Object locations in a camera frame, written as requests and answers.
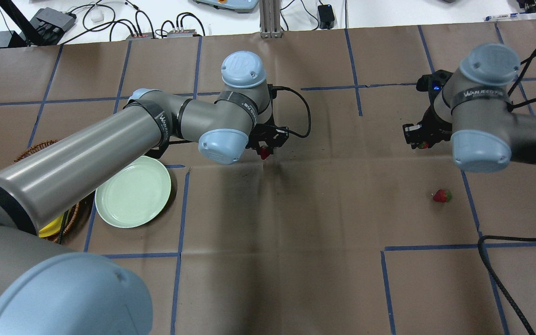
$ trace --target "gray robot arm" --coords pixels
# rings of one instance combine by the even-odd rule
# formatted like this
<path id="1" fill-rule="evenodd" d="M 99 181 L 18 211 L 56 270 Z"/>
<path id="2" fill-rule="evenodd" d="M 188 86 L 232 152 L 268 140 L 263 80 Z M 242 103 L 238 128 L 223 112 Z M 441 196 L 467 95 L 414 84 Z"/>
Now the gray robot arm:
<path id="1" fill-rule="evenodd" d="M 510 161 L 536 164 L 536 116 L 511 113 L 506 94 L 519 66 L 510 47 L 484 44 L 454 74 L 436 72 L 434 78 L 449 80 L 443 88 L 437 80 L 422 83 L 440 92 L 421 122 L 403 126 L 407 143 L 428 148 L 452 140 L 454 162 L 468 172 L 502 170 Z"/>
<path id="2" fill-rule="evenodd" d="M 160 157 L 171 136 L 232 164 L 256 125 L 285 129 L 274 126 L 257 55 L 230 55 L 222 74 L 225 87 L 214 104 L 140 89 L 121 112 L 0 171 L 1 335 L 151 330 L 151 298 L 138 276 L 34 235 L 140 155 Z"/>

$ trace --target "white charger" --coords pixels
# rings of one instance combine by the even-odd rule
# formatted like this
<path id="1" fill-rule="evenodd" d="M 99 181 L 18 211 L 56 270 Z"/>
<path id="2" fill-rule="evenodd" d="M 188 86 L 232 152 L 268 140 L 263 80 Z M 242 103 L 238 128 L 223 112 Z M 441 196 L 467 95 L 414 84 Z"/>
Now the white charger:
<path id="1" fill-rule="evenodd" d="M 105 15 L 100 8 L 95 6 L 90 12 L 90 19 L 92 20 L 92 23 L 101 22 L 105 19 Z"/>

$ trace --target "red strawberry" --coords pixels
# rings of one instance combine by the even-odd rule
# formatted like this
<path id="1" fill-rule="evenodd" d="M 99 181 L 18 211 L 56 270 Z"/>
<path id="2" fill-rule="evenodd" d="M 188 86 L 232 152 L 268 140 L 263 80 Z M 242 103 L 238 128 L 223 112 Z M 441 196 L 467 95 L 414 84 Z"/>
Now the red strawberry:
<path id="1" fill-rule="evenodd" d="M 270 150 L 268 150 L 267 146 L 262 146 L 260 148 L 260 158 L 263 161 L 264 159 L 268 158 L 268 156 L 270 156 Z"/>
<path id="2" fill-rule="evenodd" d="M 439 189 L 434 195 L 434 201 L 438 203 L 447 203 L 452 199 L 452 193 L 447 189 Z"/>

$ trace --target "green plate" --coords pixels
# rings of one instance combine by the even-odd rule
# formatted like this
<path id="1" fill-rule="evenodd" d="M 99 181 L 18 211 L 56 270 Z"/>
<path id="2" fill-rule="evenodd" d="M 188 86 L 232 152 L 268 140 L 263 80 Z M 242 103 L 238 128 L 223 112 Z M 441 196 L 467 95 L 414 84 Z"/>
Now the green plate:
<path id="1" fill-rule="evenodd" d="M 152 220 L 171 194 L 171 178 L 161 162 L 142 156 L 96 189 L 100 217 L 112 226 L 133 228 Z"/>

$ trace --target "wicker basket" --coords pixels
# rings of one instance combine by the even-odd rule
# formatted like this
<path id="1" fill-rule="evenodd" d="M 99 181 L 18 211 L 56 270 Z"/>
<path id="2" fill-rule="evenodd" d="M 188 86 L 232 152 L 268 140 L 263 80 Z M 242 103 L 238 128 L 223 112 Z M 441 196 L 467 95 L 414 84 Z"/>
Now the wicker basket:
<path id="1" fill-rule="evenodd" d="M 21 161 L 22 159 L 25 159 L 26 157 L 29 157 L 30 155 L 33 155 L 33 154 L 43 150 L 44 148 L 47 148 L 48 146 L 51 146 L 51 145 L 53 145 L 53 144 L 55 144 L 57 142 L 59 142 L 59 140 L 50 140 L 50 141 L 45 141 L 45 142 L 41 142 L 41 143 L 38 143 L 38 144 L 34 144 L 34 146 L 31 146 L 26 151 L 24 151 L 13 162 L 17 163 L 17 162 Z M 72 231 L 72 229 L 76 226 L 76 222 L 77 222 L 79 217 L 80 217 L 80 203 L 77 203 L 74 206 L 72 206 L 72 208 L 70 208 L 68 210 L 66 226 L 63 229 L 62 236 L 67 236 L 67 234 L 70 231 Z M 47 239 L 49 241 L 58 243 L 59 239 L 60 239 L 60 234 L 55 233 L 55 234 L 53 234 L 51 236 L 47 236 L 47 237 L 43 237 L 43 238 L 45 238 L 45 239 Z"/>

